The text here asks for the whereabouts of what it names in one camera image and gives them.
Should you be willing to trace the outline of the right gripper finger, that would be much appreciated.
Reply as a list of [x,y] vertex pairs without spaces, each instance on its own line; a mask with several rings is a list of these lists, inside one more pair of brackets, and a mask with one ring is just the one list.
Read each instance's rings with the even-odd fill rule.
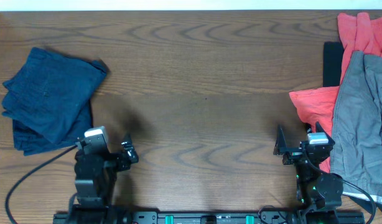
[[276,143],[273,150],[274,155],[283,155],[287,152],[287,144],[286,139],[284,137],[284,132],[280,125],[277,126],[277,135],[276,135]]
[[324,130],[324,128],[322,127],[322,125],[318,121],[315,122],[315,132],[327,134],[327,132]]

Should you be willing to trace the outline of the navy blue denim shorts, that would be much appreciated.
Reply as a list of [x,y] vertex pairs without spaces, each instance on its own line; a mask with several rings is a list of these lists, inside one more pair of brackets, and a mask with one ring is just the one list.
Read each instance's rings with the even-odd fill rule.
[[37,47],[25,64],[3,82],[8,93],[3,116],[41,133],[53,124],[69,128],[107,76],[99,61],[85,61]]

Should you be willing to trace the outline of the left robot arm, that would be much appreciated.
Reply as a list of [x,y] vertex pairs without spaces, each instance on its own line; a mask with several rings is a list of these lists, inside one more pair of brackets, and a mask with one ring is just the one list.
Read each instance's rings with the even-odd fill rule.
[[139,162],[131,136],[125,135],[122,151],[110,152],[102,134],[85,137],[77,142],[75,154],[75,187],[78,203],[69,210],[66,223],[133,222],[131,212],[112,205],[118,172]]

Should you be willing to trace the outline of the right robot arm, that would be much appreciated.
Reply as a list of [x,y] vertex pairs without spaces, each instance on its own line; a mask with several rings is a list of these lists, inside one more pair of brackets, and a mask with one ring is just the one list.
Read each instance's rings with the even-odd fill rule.
[[286,217],[288,223],[338,223],[336,208],[341,206],[342,178],[319,169],[326,160],[335,141],[319,123],[316,132],[309,133],[297,147],[289,147],[284,131],[277,127],[273,154],[282,156],[284,165],[296,168],[296,197],[301,206]]

